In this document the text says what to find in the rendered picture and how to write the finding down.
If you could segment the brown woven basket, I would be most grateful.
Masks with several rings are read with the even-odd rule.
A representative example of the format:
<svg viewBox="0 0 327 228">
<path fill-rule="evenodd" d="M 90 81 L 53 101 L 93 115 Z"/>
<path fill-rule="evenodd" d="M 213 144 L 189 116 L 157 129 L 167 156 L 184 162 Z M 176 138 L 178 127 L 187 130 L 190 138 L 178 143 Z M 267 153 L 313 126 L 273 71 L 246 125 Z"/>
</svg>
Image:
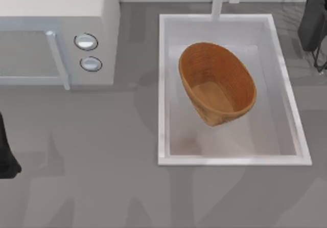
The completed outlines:
<svg viewBox="0 0 327 228">
<path fill-rule="evenodd" d="M 244 63 L 229 49 L 197 42 L 178 61 L 183 88 L 202 121 L 215 127 L 248 113 L 257 89 Z"/>
</svg>

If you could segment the small microwave knob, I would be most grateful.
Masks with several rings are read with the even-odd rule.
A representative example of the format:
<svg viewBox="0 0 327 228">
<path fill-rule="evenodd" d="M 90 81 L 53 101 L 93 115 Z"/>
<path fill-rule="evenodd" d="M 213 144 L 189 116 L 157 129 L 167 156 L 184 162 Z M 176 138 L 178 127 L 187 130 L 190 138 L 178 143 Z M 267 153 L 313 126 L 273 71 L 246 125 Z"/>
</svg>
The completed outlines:
<svg viewBox="0 0 327 228">
<path fill-rule="evenodd" d="M 94 56 L 80 59 L 79 64 L 87 72 L 97 72 L 103 66 L 101 60 Z"/>
</svg>

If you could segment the pale microwave oven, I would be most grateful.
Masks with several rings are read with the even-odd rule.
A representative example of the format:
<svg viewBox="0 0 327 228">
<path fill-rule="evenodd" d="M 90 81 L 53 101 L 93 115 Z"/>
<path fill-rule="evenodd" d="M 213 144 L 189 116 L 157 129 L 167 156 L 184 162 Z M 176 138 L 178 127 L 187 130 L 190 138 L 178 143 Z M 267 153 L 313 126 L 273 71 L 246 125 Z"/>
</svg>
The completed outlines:
<svg viewBox="0 0 327 228">
<path fill-rule="evenodd" d="M 109 86 L 114 81 L 120 25 L 119 0 L 0 0 L 0 31 L 54 31 L 69 75 L 75 86 Z M 83 51 L 74 37 L 94 35 L 99 44 Z M 102 68 L 87 72 L 80 59 L 94 56 Z"/>
</svg>

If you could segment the large microwave knob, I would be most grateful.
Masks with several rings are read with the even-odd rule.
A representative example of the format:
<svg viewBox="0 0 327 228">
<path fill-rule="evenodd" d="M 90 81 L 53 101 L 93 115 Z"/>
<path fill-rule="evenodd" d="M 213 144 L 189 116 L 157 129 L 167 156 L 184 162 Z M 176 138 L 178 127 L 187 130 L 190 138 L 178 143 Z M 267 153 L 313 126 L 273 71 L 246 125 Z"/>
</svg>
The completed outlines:
<svg viewBox="0 0 327 228">
<path fill-rule="evenodd" d="M 83 33 L 74 37 L 74 44 L 83 51 L 92 51 L 98 47 L 97 38 L 89 33 Z"/>
</svg>

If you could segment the white sink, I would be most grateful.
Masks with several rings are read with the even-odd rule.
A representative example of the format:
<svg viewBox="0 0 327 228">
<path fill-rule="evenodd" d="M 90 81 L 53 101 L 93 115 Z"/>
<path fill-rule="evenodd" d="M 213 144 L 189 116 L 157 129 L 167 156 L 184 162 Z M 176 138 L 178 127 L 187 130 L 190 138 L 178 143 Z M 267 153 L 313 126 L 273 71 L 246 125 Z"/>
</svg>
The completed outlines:
<svg viewBox="0 0 327 228">
<path fill-rule="evenodd" d="M 207 126 L 181 84 L 185 48 L 207 41 L 233 52 L 257 87 L 253 109 Z M 271 14 L 159 17 L 158 157 L 162 166 L 309 166 L 310 151 Z"/>
</svg>

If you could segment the microwave oven door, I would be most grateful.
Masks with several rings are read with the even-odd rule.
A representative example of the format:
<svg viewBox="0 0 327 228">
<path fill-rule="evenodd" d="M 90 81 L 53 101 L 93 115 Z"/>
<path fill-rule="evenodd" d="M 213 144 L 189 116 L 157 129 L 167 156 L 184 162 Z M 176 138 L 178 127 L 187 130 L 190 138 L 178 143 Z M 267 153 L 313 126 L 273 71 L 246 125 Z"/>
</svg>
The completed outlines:
<svg viewBox="0 0 327 228">
<path fill-rule="evenodd" d="M 0 31 L 0 85 L 63 85 L 46 31 Z"/>
</svg>

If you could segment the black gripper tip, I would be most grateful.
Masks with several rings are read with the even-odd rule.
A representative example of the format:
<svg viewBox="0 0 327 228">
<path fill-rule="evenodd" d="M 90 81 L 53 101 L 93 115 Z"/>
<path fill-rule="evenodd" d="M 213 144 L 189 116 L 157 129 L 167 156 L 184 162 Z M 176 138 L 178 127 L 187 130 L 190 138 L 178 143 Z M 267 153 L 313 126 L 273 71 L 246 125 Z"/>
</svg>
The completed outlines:
<svg viewBox="0 0 327 228">
<path fill-rule="evenodd" d="M 22 167 L 9 146 L 3 116 L 0 112 L 0 179 L 14 179 L 21 171 Z"/>
</svg>

